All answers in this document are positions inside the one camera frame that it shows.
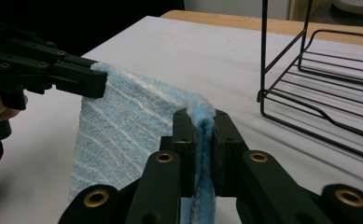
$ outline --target table surface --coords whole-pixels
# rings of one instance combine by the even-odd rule
[[[162,18],[179,20],[179,21],[193,21],[197,23],[228,26],[235,28],[243,28],[248,30],[261,30],[262,19],[255,17],[243,17],[233,15],[223,15],[205,12],[181,11],[172,10],[161,16]],[[336,24],[324,24],[310,22],[308,26],[308,36],[317,29],[333,29],[342,30],[347,32],[363,33],[363,27],[345,26]],[[283,35],[297,35],[303,28],[301,21],[281,21],[268,19],[268,32],[283,34]],[[351,44],[363,45],[363,38],[355,38],[349,35],[332,35],[320,34],[317,38],[338,41]]]
[[[164,14],[162,18],[250,30],[260,30],[261,22],[259,18],[177,10]],[[301,22],[269,20],[268,25],[269,32],[294,35],[299,31]],[[317,24],[317,27],[318,26],[324,28],[340,28],[340,26],[325,24]],[[346,27],[346,29],[353,31],[356,28]],[[128,42],[127,39],[124,37],[121,38],[120,36],[118,41],[115,40],[112,44],[116,44],[121,48],[122,45],[119,43],[122,41]],[[342,38],[342,41],[354,41],[351,43],[363,44],[362,41],[356,42],[353,38],[349,40]],[[105,53],[108,51],[112,54],[105,56]],[[124,58],[123,56],[129,57],[129,55],[122,55],[122,52],[118,49],[105,48],[94,49],[91,54],[88,53],[87,55],[96,59],[106,58],[108,61],[115,60],[115,58],[120,58],[120,60],[122,60],[122,58]],[[141,62],[138,62],[132,59],[130,60],[131,62],[128,63],[131,63],[136,67],[137,64],[140,63],[141,67],[139,67],[139,69],[147,72],[153,67],[150,64],[148,68],[144,67],[144,62],[149,60],[143,58]],[[182,66],[179,67],[179,69],[188,69],[188,67]],[[165,75],[168,74],[164,74],[162,77],[168,78],[167,80],[169,81],[178,81],[170,80],[171,78]],[[207,77],[205,77],[205,81],[207,83],[213,83],[210,79],[207,79]],[[231,87],[234,87],[235,85],[241,85],[237,81],[229,83],[231,80],[225,77],[222,81],[229,84],[228,88],[230,90]],[[190,83],[189,80],[186,80],[184,83],[186,85],[189,83],[190,86],[196,85],[196,83]],[[213,92],[218,92],[216,86],[207,85],[207,88],[210,88]],[[254,99],[256,97],[255,90],[251,90],[251,92],[253,92],[254,96],[251,95],[250,98]],[[74,147],[78,129],[81,97],[57,90],[49,90],[44,95],[28,91],[26,94],[29,97],[28,108],[10,121],[13,133],[9,138],[3,141],[5,155],[0,161],[0,224],[56,223],[69,204],[69,182],[74,161]],[[223,96],[218,95],[218,97],[214,99],[219,101],[220,98],[225,99],[226,97],[228,97],[227,94]],[[260,143],[263,143],[260,147],[271,147],[275,144],[279,144],[279,141],[277,141],[278,138],[267,138],[265,134],[259,132],[260,127],[266,125],[266,122],[257,119],[259,118],[258,112],[251,116],[250,120],[245,120],[244,111],[248,108],[244,108],[244,105],[234,105],[232,102],[221,100],[221,103],[224,102],[227,104],[223,106],[224,108],[228,108],[228,106],[231,105],[240,107],[240,115],[236,114],[236,116],[242,119],[237,119],[236,121],[243,125],[245,122],[249,122],[248,125],[245,124],[245,127],[243,128],[250,131],[249,138],[253,140],[253,143],[254,141],[257,141],[256,139],[259,139],[261,140]],[[274,130],[281,129],[275,125],[272,127]],[[223,210],[219,210],[217,213],[222,217],[222,219],[220,218],[218,220],[218,223],[224,223],[225,221],[227,223],[239,223],[237,214],[234,211],[229,213],[227,210],[228,207],[233,209],[234,201],[230,200],[223,204],[225,204]]]

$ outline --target blue towel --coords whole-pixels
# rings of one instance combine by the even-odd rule
[[[201,95],[138,76],[107,63],[105,96],[82,99],[69,199],[106,184],[122,189],[143,173],[161,137],[172,136],[173,113],[186,108],[197,134],[194,198],[181,199],[182,224],[213,224],[216,207],[210,178],[215,109]]]

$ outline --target folded towel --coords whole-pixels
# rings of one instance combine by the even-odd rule
[[[107,63],[105,96],[82,99],[69,199],[106,184],[122,189],[143,173],[161,137],[172,136],[173,113],[186,108],[197,134],[194,198],[182,198],[180,222],[214,223],[215,193],[210,179],[215,109],[196,93],[141,77]]]

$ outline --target metal dish rack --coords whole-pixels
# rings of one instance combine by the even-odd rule
[[[314,40],[321,33],[356,38],[363,38],[363,34],[316,30],[308,38],[312,2],[308,2],[300,33],[266,65],[268,0],[262,1],[260,112],[297,133],[363,160],[363,47],[358,52],[347,52],[348,48],[337,52],[316,46],[320,40]],[[291,48],[298,48],[295,59],[270,82],[270,70]]]

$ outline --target black wire rack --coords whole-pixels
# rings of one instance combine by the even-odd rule
[[[308,0],[300,33],[266,65],[268,0],[262,1],[260,112],[265,118],[363,159],[363,47],[338,52],[315,40],[321,33],[355,38],[363,38],[363,34],[321,29],[308,38],[312,2]],[[275,78],[269,78],[270,70],[292,48],[297,48],[292,62],[283,72],[275,73]]]

